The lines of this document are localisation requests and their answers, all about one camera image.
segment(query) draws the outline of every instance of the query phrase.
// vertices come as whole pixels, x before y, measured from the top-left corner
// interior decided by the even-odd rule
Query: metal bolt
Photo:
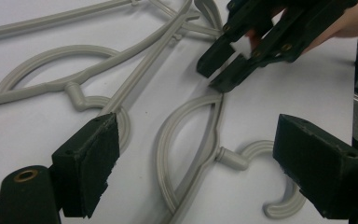
[[[224,26],[223,26],[223,31],[224,31],[224,32],[229,31],[229,29],[231,29],[231,27],[230,27],[229,25],[224,25]]]
[[[255,50],[255,51],[253,51],[253,53],[252,53],[252,57],[254,57],[254,58],[257,58],[257,57],[259,57],[260,55],[261,55],[261,52],[258,51],[258,50]]]
[[[285,44],[285,45],[283,45],[282,47],[281,47],[281,50],[282,51],[287,51],[287,50],[289,50],[289,49],[291,49],[292,48],[292,45],[291,44]]]
[[[232,8],[235,7],[235,3],[234,3],[234,2],[230,2],[230,3],[228,3],[227,7],[228,7],[228,10],[231,10]]]
[[[37,170],[26,170],[14,176],[14,181],[17,183],[25,182],[34,179],[37,176]]]

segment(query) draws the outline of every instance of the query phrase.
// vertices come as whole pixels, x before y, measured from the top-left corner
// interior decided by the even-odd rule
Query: hand
[[[284,9],[277,10],[273,16]],[[257,47],[261,41],[261,37],[255,31],[249,31],[246,36],[249,37],[252,49]],[[332,37],[356,37],[358,36],[358,4],[354,7],[348,8],[345,13],[336,20],[330,27],[322,32],[310,45],[303,51],[303,53],[321,45],[324,41]]]

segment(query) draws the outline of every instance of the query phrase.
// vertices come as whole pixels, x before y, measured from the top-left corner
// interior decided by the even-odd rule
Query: black plastic
[[[304,119],[280,115],[273,157],[323,217],[358,213],[358,148]]]
[[[8,175],[0,190],[0,224],[58,224],[48,168],[29,166]]]
[[[209,77],[235,52],[230,43],[253,30],[262,40],[246,65],[236,64],[237,70],[223,71],[211,85],[221,92],[231,91],[257,67],[295,61],[345,9],[356,3],[356,0],[232,0],[227,5],[230,13],[223,27],[224,34],[200,57],[197,71]],[[271,15],[277,8],[285,8],[285,13],[273,25]]]
[[[66,217],[91,217],[119,157],[116,116],[91,120],[52,155]]]

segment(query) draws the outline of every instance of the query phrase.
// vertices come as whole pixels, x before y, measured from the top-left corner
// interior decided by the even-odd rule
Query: clamp jaw
[[[228,21],[223,35],[202,55],[197,71],[210,77],[235,52],[230,46],[248,31],[264,36],[247,59],[240,54],[210,84],[220,92],[232,91],[257,67],[269,63],[294,62],[303,50],[334,21],[345,9],[358,0],[231,0]],[[275,25],[271,14],[276,8],[285,8]]]

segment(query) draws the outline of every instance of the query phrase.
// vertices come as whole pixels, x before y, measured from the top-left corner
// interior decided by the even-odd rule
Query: white surface
[[[102,2],[50,0],[0,1],[0,25],[58,13]],[[178,8],[181,1],[166,0]],[[227,1],[219,1],[223,20]],[[59,26],[0,39],[0,81],[17,65],[43,51],[74,44],[124,50],[162,25],[168,16],[142,1],[67,22]],[[156,136],[175,108],[207,93],[208,80],[195,72],[211,38],[181,31],[124,102],[131,116],[131,139],[110,175],[109,188],[93,217],[65,218],[62,223],[159,223],[167,211],[161,198],[154,164]],[[338,138],[351,141],[353,61],[356,41],[335,39],[302,56],[295,63],[278,63],[256,70],[227,95],[221,145],[232,150],[262,139],[273,140],[280,113],[308,119]],[[86,95],[112,96],[145,56],[91,78]],[[97,63],[89,56],[71,57],[43,66],[22,81],[31,86],[64,77]],[[50,155],[97,110],[76,112],[64,92],[49,93],[0,105],[0,182],[28,165],[51,165]],[[193,113],[172,143],[170,168],[174,185],[180,182],[199,147],[208,109]],[[346,223],[322,219],[309,202],[295,216],[276,221],[266,218],[264,202],[280,200],[284,179],[270,158],[260,158],[246,172],[234,172],[215,163],[183,223]]]

